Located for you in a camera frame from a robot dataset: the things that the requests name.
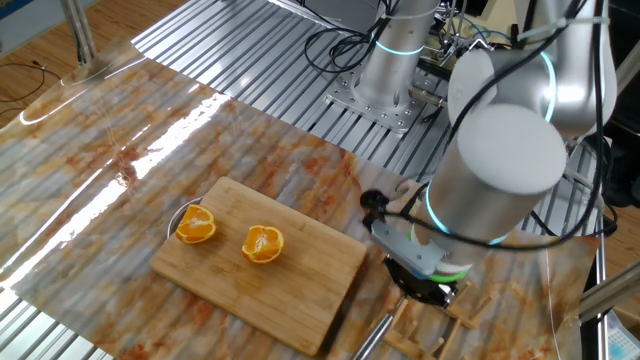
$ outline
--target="wooden floor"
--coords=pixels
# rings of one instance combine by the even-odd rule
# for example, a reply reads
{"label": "wooden floor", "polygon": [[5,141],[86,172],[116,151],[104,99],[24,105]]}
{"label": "wooden floor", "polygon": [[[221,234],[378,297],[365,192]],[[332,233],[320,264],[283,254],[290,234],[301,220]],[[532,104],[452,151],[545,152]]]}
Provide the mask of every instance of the wooden floor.
{"label": "wooden floor", "polygon": [[[186,0],[99,0],[87,9],[87,18],[98,50],[116,37],[130,39],[147,29]],[[37,61],[60,76],[78,66],[75,44],[66,23],[49,31],[0,58],[0,66],[7,63],[30,64]],[[14,66],[0,67],[0,100],[22,97],[35,89],[42,79],[38,70]],[[23,108],[37,99],[56,79],[47,76],[44,86],[16,103],[1,103],[0,113],[10,108]],[[0,128],[11,121],[18,111],[0,114]],[[619,229],[606,240],[607,273],[616,274],[620,269],[640,258],[640,210],[629,207],[619,209]],[[627,310],[640,319],[640,296],[628,303]]]}
{"label": "wooden floor", "polygon": [[[117,37],[133,38],[186,1],[98,0],[86,11],[98,51]],[[21,98],[36,89],[42,81],[40,70],[2,65],[31,64],[34,60],[60,76],[70,73],[78,66],[75,43],[66,22],[58,24],[0,59],[0,100]],[[28,98],[14,103],[0,102],[0,128],[19,112],[4,112],[5,110],[26,107],[56,81],[55,76],[46,75],[44,86]]]}

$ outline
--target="metal mounting plate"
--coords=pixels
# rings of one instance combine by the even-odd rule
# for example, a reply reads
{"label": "metal mounting plate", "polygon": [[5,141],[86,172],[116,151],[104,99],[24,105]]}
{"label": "metal mounting plate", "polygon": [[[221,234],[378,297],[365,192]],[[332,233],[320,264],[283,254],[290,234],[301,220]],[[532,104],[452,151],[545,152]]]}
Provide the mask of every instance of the metal mounting plate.
{"label": "metal mounting plate", "polygon": [[[407,132],[416,121],[425,103],[412,99],[406,108],[388,110],[376,109],[369,104],[363,103],[353,94],[353,83],[360,74],[359,69],[362,69],[362,67],[338,76],[327,89],[327,98],[356,114],[362,115],[365,119],[374,121],[394,132],[401,134]],[[430,85],[431,80],[424,75],[416,73],[413,78],[413,84],[424,87],[425,85]]]}

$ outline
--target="black cable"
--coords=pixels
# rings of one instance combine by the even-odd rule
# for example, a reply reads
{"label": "black cable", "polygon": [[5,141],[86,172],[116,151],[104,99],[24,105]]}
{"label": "black cable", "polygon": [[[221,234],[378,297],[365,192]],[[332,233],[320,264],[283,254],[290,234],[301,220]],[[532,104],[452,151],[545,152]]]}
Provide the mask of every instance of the black cable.
{"label": "black cable", "polygon": [[0,115],[4,114],[6,112],[9,112],[9,111],[14,111],[14,110],[15,111],[20,111],[20,110],[24,110],[24,108],[9,108],[7,110],[4,110],[4,111],[0,112]]}
{"label": "black cable", "polygon": [[540,219],[540,216],[538,216],[535,210],[531,210],[531,217],[533,218],[533,220],[536,221],[536,223],[538,223],[538,225],[542,228],[542,230],[544,230],[546,235],[558,236],[553,232],[553,230],[549,229],[547,224],[545,224],[544,221],[542,221],[542,219]]}
{"label": "black cable", "polygon": [[[613,170],[613,152],[611,151],[611,147],[609,146],[609,143],[607,142],[607,140],[603,137],[602,138],[602,144],[604,145],[604,149],[608,149],[606,152],[607,154],[602,154],[603,157],[603,161],[606,161],[606,165],[607,165],[607,171],[602,174],[602,178],[603,178],[603,184],[602,184],[602,192],[604,193],[609,180],[611,178],[611,171]],[[570,178],[566,177],[565,175],[563,175],[563,177],[567,180],[571,180]],[[585,187],[587,187],[588,185],[583,184],[579,181],[575,181],[578,184],[581,184]],[[605,206],[609,209],[609,211],[611,211],[611,214],[613,215],[613,220],[611,221],[611,224],[609,224],[607,227],[602,228],[600,230],[594,231],[591,234],[587,234],[585,236],[598,236],[600,234],[603,233],[607,233],[610,230],[615,229],[615,227],[618,225],[618,213],[616,212],[616,210],[613,208],[613,206],[611,206],[609,203],[607,203],[605,201]],[[545,233],[547,235],[551,235],[551,236],[558,236],[556,235],[551,229],[549,229],[549,227],[547,226],[547,224],[544,223],[544,221],[542,221],[542,219],[538,216],[538,214],[535,212],[535,210],[531,211],[531,217],[536,221],[536,223],[538,224],[538,226],[540,226],[542,228],[542,230],[545,231]]]}
{"label": "black cable", "polygon": [[[60,76],[58,76],[58,74],[54,73],[51,70],[45,69],[44,66],[41,66],[37,61],[33,61],[32,63],[34,65],[20,64],[20,63],[8,63],[8,64],[0,65],[0,68],[6,67],[6,66],[22,66],[22,67],[31,68],[31,69],[37,69],[37,70],[42,71],[42,80],[40,81],[40,84],[38,85],[38,87],[35,88],[35,90],[33,90],[30,93],[28,93],[27,95],[24,95],[24,96],[19,97],[19,98],[8,99],[8,100],[0,99],[0,103],[16,102],[16,101],[20,101],[20,100],[26,99],[30,95],[33,95],[36,91],[40,90],[42,88],[42,86],[44,85],[45,74],[46,73],[55,75],[58,78],[58,80],[60,80]],[[12,110],[12,109],[5,110],[5,111],[1,112],[0,115],[4,114],[5,112],[7,112],[9,110]]]}
{"label": "black cable", "polygon": [[[380,3],[382,3],[385,7],[385,13],[387,15],[391,15],[391,13],[393,12],[393,10],[395,9],[395,7],[398,5],[400,0],[396,1],[395,4],[391,5],[390,3],[388,3],[386,0],[379,0]],[[312,12],[314,15],[316,15],[318,18],[322,19],[324,22],[326,22],[327,24],[333,26],[331,28],[328,29],[323,29],[320,30],[314,34],[311,34],[307,40],[305,41],[304,44],[304,56],[307,59],[307,62],[311,65],[311,67],[313,67],[314,69],[321,71],[321,72],[325,72],[325,73],[329,73],[329,74],[340,74],[346,71],[350,71],[355,69],[358,65],[360,65],[360,63],[362,63],[362,61],[364,61],[364,59],[371,53],[371,51],[373,51],[376,41],[378,41],[378,39],[380,38],[380,35],[382,34],[382,31],[384,30],[384,28],[387,26],[387,24],[389,23],[389,19],[384,18],[384,17],[379,17],[374,24],[366,31],[366,32],[359,32],[359,31],[355,31],[355,30],[351,30],[351,29],[347,29],[344,27],[340,27],[335,25],[334,23],[332,23],[331,21],[327,20],[326,18],[324,18],[322,15],[318,14],[317,12],[315,12],[313,9],[310,9],[308,7],[305,6],[305,9],[309,10],[310,12]],[[345,38],[340,39],[335,45],[333,45],[330,49],[329,49],[329,57],[331,58],[331,65],[335,68],[335,69],[331,69],[328,66],[327,67],[322,67],[316,63],[313,62],[313,60],[311,60],[311,57],[309,56],[309,49],[311,48],[311,45],[313,45],[320,37],[329,34],[329,33],[333,33],[333,32],[342,32],[342,33],[346,33],[348,34],[348,36],[346,36]],[[352,60],[351,63],[346,63],[346,64],[339,64],[337,59],[338,57],[345,55],[351,51],[353,51],[354,49],[360,50],[361,46],[366,45],[366,50],[364,51],[364,53],[362,54],[362,56],[356,58],[355,60]]]}
{"label": "black cable", "polygon": [[[571,2],[571,4],[569,5],[567,11],[565,12],[565,18],[568,19],[572,19],[574,18],[578,12],[582,9],[582,7],[584,6],[585,2],[580,2],[580,0],[573,0]],[[602,16],[602,12],[603,12],[603,6],[604,6],[604,1],[603,0],[596,0],[596,10],[595,10],[595,15],[596,17],[598,16]],[[592,51],[593,51],[593,57],[594,57],[594,64],[593,64],[593,71],[594,71],[594,85],[595,85],[595,100],[596,100],[596,137],[598,139],[602,139],[603,138],[603,113],[602,113],[602,79],[601,79],[601,64],[600,64],[600,37],[601,37],[601,24],[594,24],[593,25],[593,38],[592,38]],[[473,96],[473,98],[469,101],[469,103],[465,106],[465,108],[463,109],[462,113],[460,113],[460,115],[458,116],[458,118],[456,119],[456,122],[454,124],[454,127],[452,128],[451,134],[450,134],[450,138],[449,141],[451,141],[451,139],[453,138],[453,136],[455,135],[455,131],[457,131],[457,128],[460,127],[460,124],[462,123],[462,120],[464,119],[464,117],[466,116],[466,114],[469,112],[469,110],[475,105],[475,103],[491,88],[493,87],[495,84],[497,84],[500,80],[504,79],[505,77],[509,76],[510,74],[512,74],[514,71],[518,70],[520,67],[524,66],[526,63],[528,63],[529,61],[531,61],[533,58],[535,58],[536,56],[538,56],[542,51],[544,51],[544,49],[546,49],[549,45],[551,45],[551,43],[553,43],[553,41],[555,41],[561,34],[562,32],[565,30],[566,28],[560,28],[557,29],[551,36],[549,36],[543,45],[541,45],[540,47],[536,48],[536,50],[534,50],[531,54],[529,54],[527,57],[525,57],[524,59],[518,61],[517,63],[507,67],[506,69],[502,70],[496,77],[494,77],[491,81],[489,81],[485,86],[483,86],[477,93],[476,95]],[[424,191],[424,189],[426,189],[426,187],[428,186],[427,184],[423,184],[411,197],[411,199],[409,200],[409,202],[404,206],[404,208],[399,212],[399,213],[385,213],[385,214],[381,214],[381,215],[389,215],[392,217],[400,217],[403,218],[405,220],[408,220],[414,224],[418,224],[420,226],[423,226],[425,228],[427,228],[428,230],[431,230],[433,232],[436,232],[440,235],[446,236],[448,238],[451,238],[453,240],[457,240],[463,243],[467,243],[470,245],[475,245],[475,246],[479,246],[479,247],[484,247],[484,248],[490,248],[490,249],[497,249],[497,250],[506,250],[506,251],[518,251],[518,252],[526,252],[526,251],[538,251],[538,250],[544,250],[544,249],[549,249],[549,248],[553,248],[553,247],[557,247],[560,245],[563,245],[564,243],[566,243],[567,241],[569,241],[575,234],[578,233],[578,231],[580,231],[580,229],[587,223],[587,221],[589,220],[589,218],[591,217],[591,213],[595,207],[596,204],[596,200],[597,200],[597,195],[600,191],[600,186],[602,185],[602,141],[596,141],[596,154],[598,154],[598,156],[596,156],[596,169],[595,169],[595,174],[594,174],[594,180],[593,180],[593,188],[591,189],[591,192],[589,194],[589,200],[587,201],[587,206],[585,209],[585,212],[582,214],[582,217],[578,220],[578,222],[576,223],[576,225],[574,226],[573,229],[569,230],[569,232],[567,232],[565,235],[563,235],[562,237],[551,241],[549,243],[546,244],[539,244],[539,245],[501,245],[501,244],[489,244],[489,243],[485,243],[482,241],[478,241],[475,239],[471,239],[465,236],[462,236],[460,234],[454,234],[454,233],[447,233],[442,231],[440,228],[433,226],[431,224],[428,224],[422,220],[416,219],[414,217],[412,217],[409,214],[409,211],[411,210],[411,208],[413,207],[413,205],[415,204],[418,196],[420,195],[420,193],[422,193]]]}

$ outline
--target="wooden cutting board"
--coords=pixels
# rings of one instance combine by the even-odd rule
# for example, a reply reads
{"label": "wooden cutting board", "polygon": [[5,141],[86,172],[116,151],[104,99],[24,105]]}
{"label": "wooden cutting board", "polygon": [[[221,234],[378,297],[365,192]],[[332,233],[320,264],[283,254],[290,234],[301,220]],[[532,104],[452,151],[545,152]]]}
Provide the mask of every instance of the wooden cutting board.
{"label": "wooden cutting board", "polygon": [[[200,244],[172,235],[151,268],[287,345],[315,355],[366,247],[229,178],[202,199],[217,226]],[[253,264],[240,249],[252,225],[275,226],[284,235],[280,256]]]}

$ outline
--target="plastic sheet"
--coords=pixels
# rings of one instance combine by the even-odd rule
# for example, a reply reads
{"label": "plastic sheet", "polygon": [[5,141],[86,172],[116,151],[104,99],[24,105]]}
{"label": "plastic sheet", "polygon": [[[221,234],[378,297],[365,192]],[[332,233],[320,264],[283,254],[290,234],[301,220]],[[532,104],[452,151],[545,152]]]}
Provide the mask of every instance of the plastic sheet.
{"label": "plastic sheet", "polygon": [[[401,180],[117,42],[0,131],[0,286],[121,359],[302,357],[154,274],[186,201],[228,176],[369,246],[325,356],[349,358],[397,299],[359,222],[363,189]],[[519,241],[517,235],[508,241]],[[547,241],[527,239],[526,241]],[[463,306],[500,297],[447,359],[579,358],[577,304],[598,241],[492,253]],[[428,346],[451,320],[407,311]],[[400,357],[382,346],[378,356]]]}

